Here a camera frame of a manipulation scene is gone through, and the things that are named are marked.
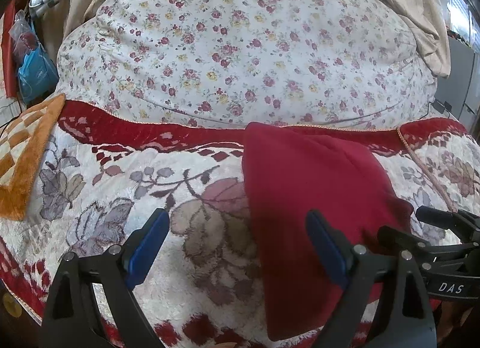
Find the blue gripper pad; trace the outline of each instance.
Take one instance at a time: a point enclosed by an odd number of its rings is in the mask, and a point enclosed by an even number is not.
[[[348,273],[351,268],[351,244],[338,230],[330,227],[328,222],[317,211],[309,211],[305,218],[308,237],[315,252],[332,283],[343,290],[349,282]]]
[[[123,244],[122,265],[130,290],[145,280],[169,229],[169,214],[164,209],[156,209],[145,225],[131,233]]]

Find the blue plastic bag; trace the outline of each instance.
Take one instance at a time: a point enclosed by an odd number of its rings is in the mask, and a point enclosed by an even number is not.
[[[59,81],[57,69],[41,44],[25,55],[23,65],[18,69],[18,81],[25,104],[56,87]]]

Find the yellow round object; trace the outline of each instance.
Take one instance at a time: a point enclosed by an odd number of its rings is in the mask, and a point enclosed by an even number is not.
[[[20,318],[22,315],[22,307],[8,292],[3,294],[3,306],[12,317]]]

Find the yellow flower print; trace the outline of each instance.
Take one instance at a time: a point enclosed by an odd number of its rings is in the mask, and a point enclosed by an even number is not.
[[[214,71],[209,71],[207,73],[207,77],[208,79],[212,80],[212,81],[216,81],[217,80],[217,75],[215,74]]]
[[[225,93],[222,93],[218,98],[218,101],[220,104],[227,104],[229,102],[229,97]]]

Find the checkered pattern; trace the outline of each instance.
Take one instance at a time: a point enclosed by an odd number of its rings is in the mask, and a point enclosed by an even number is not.
[[[27,147],[30,138],[40,124],[48,107],[24,113],[3,132],[0,140],[0,186],[8,186],[13,177],[15,164]]]

